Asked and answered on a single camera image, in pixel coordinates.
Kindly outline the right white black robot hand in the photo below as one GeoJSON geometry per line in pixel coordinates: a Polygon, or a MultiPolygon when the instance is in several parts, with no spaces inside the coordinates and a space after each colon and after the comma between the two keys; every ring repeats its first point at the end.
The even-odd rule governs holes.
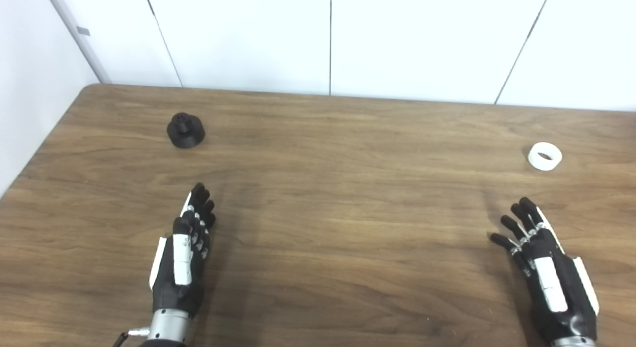
{"type": "Polygon", "coordinates": [[[531,322],[551,347],[597,344],[597,294],[581,257],[563,249],[554,229],[527,197],[511,205],[500,222],[514,238],[493,232],[491,242],[504,248],[519,268],[531,297],[531,322]]]}

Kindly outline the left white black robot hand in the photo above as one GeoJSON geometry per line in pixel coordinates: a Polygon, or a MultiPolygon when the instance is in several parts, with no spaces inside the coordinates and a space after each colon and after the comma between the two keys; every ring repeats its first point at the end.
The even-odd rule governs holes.
{"type": "Polygon", "coordinates": [[[204,268],[211,251],[216,216],[204,184],[192,188],[173,221],[172,234],[162,237],[151,269],[152,312],[177,309],[195,317],[204,302],[204,268]]]}

